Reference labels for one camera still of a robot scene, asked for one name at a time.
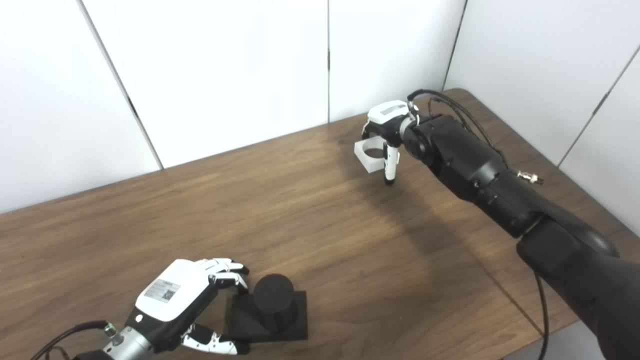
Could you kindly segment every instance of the black cylinder on base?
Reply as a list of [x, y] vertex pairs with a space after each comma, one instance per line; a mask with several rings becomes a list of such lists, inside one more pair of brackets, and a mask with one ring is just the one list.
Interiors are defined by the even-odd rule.
[[260, 323], [275, 333], [290, 328], [298, 316], [293, 284], [284, 275], [261, 278], [255, 285], [253, 302], [260, 312]]

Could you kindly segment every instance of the metal connector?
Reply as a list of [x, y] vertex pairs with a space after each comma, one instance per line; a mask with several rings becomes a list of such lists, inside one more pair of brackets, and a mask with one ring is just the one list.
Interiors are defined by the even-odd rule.
[[104, 334], [108, 336], [109, 339], [111, 339], [111, 343], [113, 344], [113, 346], [120, 345], [124, 340], [122, 335], [118, 332], [118, 329], [116, 329], [116, 327], [113, 326], [112, 323], [109, 323], [109, 325], [105, 326], [103, 331]]
[[523, 179], [524, 181], [527, 181], [529, 184], [538, 184], [538, 185], [542, 185], [545, 180], [539, 178], [536, 174], [530, 174], [528, 172], [524, 172], [524, 171], [518, 171], [517, 176], [520, 179]]

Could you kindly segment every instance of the barcode label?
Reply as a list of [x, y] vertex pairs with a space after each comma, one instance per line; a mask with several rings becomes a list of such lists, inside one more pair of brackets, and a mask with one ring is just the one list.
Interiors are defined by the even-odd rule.
[[180, 285], [165, 280], [156, 280], [145, 292], [146, 297], [167, 303], [175, 295]]

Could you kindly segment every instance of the white wall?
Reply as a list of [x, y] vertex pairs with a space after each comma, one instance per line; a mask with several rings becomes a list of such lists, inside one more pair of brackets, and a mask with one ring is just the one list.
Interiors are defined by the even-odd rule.
[[640, 236], [640, 56], [560, 169]]
[[0, 2], [0, 213], [158, 169], [75, 1]]
[[[542, 340], [507, 356], [504, 360], [535, 360], [540, 354]], [[605, 360], [598, 340], [582, 322], [553, 333], [545, 360]]]
[[331, 121], [442, 89], [464, 0], [329, 2]]
[[327, 122], [326, 0], [85, 0], [163, 165]]
[[558, 164], [640, 44], [635, 0], [469, 1], [445, 88]]

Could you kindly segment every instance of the white robotic hand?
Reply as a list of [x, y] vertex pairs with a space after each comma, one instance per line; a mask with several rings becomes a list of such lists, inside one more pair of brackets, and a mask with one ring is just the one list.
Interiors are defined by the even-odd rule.
[[178, 346], [217, 354], [247, 354], [249, 344], [234, 341], [194, 321], [219, 290], [248, 293], [249, 269], [228, 258], [175, 260], [140, 293], [125, 329], [102, 351], [114, 360], [146, 359]]
[[[385, 183], [392, 185], [396, 180], [396, 167], [400, 160], [398, 148], [402, 145], [401, 134], [404, 127], [413, 121], [412, 113], [406, 102], [401, 100], [388, 101], [369, 110], [367, 114], [367, 123], [362, 128], [362, 139], [367, 141], [371, 135], [378, 135], [384, 140], [383, 142], [383, 168], [385, 170]], [[364, 151], [365, 144], [362, 147], [354, 148], [358, 159], [363, 163], [367, 171], [377, 168], [371, 164], [371, 160], [367, 160]]]

